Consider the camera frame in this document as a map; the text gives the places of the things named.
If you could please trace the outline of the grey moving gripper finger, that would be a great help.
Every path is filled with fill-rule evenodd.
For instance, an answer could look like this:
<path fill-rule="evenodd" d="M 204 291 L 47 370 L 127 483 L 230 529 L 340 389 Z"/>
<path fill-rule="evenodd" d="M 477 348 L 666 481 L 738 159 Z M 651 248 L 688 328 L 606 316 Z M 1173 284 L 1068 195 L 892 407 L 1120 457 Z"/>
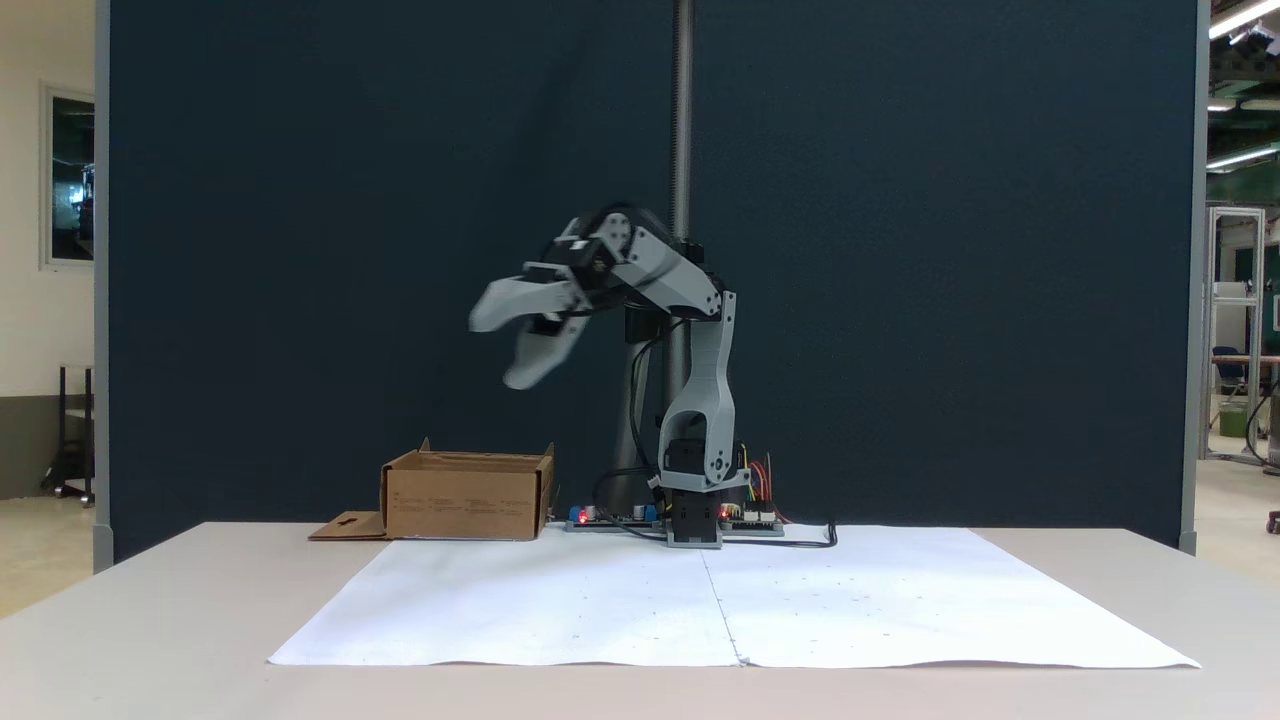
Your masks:
<path fill-rule="evenodd" d="M 504 386 L 511 389 L 534 387 L 567 359 L 588 322 L 588 316 L 529 316 L 517 333 L 513 360 L 503 375 Z"/>

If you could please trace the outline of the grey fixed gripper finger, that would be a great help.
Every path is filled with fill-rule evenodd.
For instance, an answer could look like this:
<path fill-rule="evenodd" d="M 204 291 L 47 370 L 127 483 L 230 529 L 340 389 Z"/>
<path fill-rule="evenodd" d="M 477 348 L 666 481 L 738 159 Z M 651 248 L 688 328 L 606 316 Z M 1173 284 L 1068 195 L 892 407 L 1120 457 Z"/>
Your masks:
<path fill-rule="evenodd" d="M 527 318 L 527 332 L 562 334 L 566 318 L 580 301 L 575 281 L 530 282 L 520 277 L 493 281 L 468 315 L 468 329 L 489 333 L 518 318 Z"/>

